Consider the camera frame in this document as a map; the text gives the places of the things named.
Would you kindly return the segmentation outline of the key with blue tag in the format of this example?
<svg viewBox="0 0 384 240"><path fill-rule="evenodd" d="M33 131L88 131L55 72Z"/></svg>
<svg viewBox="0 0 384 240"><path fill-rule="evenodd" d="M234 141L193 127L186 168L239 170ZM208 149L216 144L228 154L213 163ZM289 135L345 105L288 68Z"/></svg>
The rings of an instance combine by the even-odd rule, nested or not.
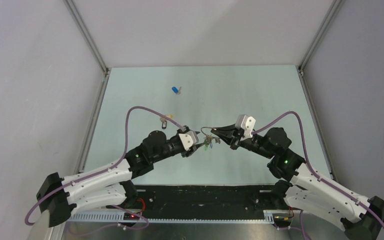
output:
<svg viewBox="0 0 384 240"><path fill-rule="evenodd" d="M171 90L176 94L176 95L179 95L179 94L181 94L181 87L176 87L176 86L173 86L172 88L171 88Z"/></svg>

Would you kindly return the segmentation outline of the large metal keyring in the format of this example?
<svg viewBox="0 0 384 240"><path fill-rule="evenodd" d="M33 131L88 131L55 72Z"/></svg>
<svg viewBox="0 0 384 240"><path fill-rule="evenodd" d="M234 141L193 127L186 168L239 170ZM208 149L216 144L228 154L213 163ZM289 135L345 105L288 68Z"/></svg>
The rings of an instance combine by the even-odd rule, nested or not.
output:
<svg viewBox="0 0 384 240"><path fill-rule="evenodd" d="M210 138L210 139L214 139L216 138L217 136L216 135L213 135L212 134L212 130L214 128L213 127L210 127L210 126L203 126L200 128L200 132L206 137L206 138Z"/></svg>

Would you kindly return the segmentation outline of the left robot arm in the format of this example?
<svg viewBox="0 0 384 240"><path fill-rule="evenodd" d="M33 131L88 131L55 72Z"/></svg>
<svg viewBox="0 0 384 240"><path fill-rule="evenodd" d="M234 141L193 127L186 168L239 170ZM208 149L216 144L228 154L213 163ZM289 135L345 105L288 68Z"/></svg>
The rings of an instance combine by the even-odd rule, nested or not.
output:
<svg viewBox="0 0 384 240"><path fill-rule="evenodd" d="M49 212L48 226L55 227L78 212L110 205L133 208L138 202L133 179L152 171L159 161L176 155L187 158L201 146L194 130L178 130L171 138L152 131L122 160L65 177L49 174L36 194L39 209Z"/></svg>

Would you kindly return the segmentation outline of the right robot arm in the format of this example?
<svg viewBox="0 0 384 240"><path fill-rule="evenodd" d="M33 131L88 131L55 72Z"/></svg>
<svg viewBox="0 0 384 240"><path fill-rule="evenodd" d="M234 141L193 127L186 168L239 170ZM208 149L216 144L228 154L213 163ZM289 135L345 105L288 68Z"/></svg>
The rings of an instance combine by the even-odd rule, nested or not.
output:
<svg viewBox="0 0 384 240"><path fill-rule="evenodd" d="M360 195L310 170L308 161L289 148L292 141L282 127L251 138L244 138L243 132L234 124L211 129L231 149L244 148L270 159L267 167L279 179L270 195L275 208L288 205L308 212L336 226L350 240L377 239L384 222L383 199Z"/></svg>

